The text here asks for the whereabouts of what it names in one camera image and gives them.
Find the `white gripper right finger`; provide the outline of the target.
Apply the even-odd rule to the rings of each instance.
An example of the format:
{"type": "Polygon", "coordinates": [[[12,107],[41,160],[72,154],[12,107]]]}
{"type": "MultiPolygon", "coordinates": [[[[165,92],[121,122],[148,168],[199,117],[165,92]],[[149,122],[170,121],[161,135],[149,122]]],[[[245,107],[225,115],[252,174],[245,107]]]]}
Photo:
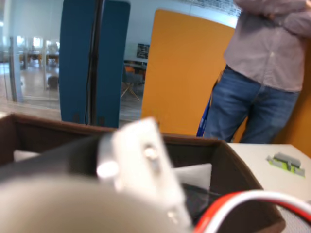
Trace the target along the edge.
{"type": "Polygon", "coordinates": [[[154,118],[124,125],[98,144],[96,174],[119,193],[160,209],[176,226],[192,229],[186,196],[154,118]]]}

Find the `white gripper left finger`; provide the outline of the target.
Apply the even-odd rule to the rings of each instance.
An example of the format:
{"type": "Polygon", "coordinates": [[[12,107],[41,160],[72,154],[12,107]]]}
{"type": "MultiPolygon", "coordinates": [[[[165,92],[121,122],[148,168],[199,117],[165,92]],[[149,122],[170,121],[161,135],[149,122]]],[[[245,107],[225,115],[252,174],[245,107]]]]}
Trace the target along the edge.
{"type": "Polygon", "coordinates": [[[102,137],[81,139],[0,169],[3,233],[188,233],[153,205],[96,174],[102,137]]]}

